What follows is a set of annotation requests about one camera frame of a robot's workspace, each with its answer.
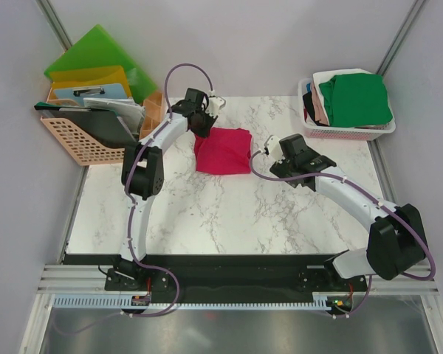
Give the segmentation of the pink red t shirt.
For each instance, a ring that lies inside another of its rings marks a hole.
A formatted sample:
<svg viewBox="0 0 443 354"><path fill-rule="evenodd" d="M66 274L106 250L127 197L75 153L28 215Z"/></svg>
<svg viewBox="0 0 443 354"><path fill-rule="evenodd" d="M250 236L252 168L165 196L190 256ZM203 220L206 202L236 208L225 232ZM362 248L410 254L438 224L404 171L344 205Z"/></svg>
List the pink red t shirt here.
<svg viewBox="0 0 443 354"><path fill-rule="evenodd" d="M208 138L196 137L196 172L213 176L250 174L252 135L237 128L212 128Z"/></svg>

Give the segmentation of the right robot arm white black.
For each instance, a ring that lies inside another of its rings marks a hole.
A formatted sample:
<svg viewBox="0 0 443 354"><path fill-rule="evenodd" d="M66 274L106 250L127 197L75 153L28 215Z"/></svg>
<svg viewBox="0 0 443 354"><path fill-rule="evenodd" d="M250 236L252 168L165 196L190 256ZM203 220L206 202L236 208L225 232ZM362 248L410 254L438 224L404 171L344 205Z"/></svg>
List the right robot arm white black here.
<svg viewBox="0 0 443 354"><path fill-rule="evenodd" d="M332 258L332 266L323 272L328 288L340 290L360 275L392 280L426 258L425 231L417 208L397 206L356 184L298 133L283 139L270 136L264 149L275 161L269 169L272 174L292 187L308 187L333 200L368 232L365 248Z"/></svg>

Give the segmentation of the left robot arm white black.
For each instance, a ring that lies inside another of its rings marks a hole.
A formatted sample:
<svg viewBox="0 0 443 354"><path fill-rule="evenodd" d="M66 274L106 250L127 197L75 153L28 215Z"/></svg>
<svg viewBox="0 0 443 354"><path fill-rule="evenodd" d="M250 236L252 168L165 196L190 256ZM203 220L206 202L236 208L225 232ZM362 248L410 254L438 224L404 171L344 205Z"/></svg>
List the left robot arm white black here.
<svg viewBox="0 0 443 354"><path fill-rule="evenodd" d="M156 275L162 276L165 286L179 284L169 270L143 263L151 207L164 184L163 155L187 131L208 137L224 105L213 92L190 88L153 133L125 147L121 181L131 206L120 259L107 271L107 291L141 291L156 283Z"/></svg>

